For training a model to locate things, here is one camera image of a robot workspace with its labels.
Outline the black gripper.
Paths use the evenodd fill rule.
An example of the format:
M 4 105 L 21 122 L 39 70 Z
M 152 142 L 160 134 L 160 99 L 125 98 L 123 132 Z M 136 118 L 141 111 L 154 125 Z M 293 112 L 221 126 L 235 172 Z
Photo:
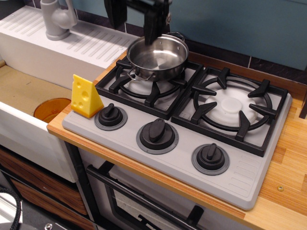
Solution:
M 172 0 L 104 0 L 108 19 L 114 29 L 127 21 L 127 7 L 144 13 L 145 45 L 151 45 L 168 28 Z

